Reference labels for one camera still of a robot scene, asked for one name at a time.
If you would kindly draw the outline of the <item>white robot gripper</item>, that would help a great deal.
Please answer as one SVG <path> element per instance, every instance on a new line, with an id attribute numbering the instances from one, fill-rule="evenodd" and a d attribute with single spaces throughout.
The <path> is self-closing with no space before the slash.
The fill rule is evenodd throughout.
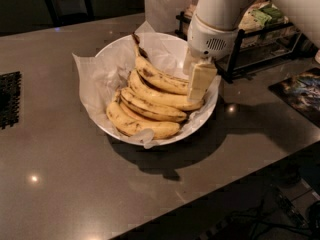
<path id="1" fill-rule="evenodd" d="M 238 29 L 222 31 L 202 22 L 194 14 L 188 28 L 183 73 L 188 76 L 188 99 L 199 101 L 206 94 L 213 79 L 217 75 L 217 68 L 211 63 L 199 63 L 201 58 L 219 60 L 231 53 Z"/>

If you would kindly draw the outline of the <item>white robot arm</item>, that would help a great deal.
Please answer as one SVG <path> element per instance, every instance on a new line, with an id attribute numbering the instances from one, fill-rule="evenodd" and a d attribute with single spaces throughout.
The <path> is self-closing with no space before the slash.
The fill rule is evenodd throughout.
<path id="1" fill-rule="evenodd" d="M 188 99 L 202 99 L 213 64 L 227 55 L 246 11 L 258 0 L 198 0 L 188 27 Z M 316 47 L 320 47 L 320 0 L 270 0 Z"/>

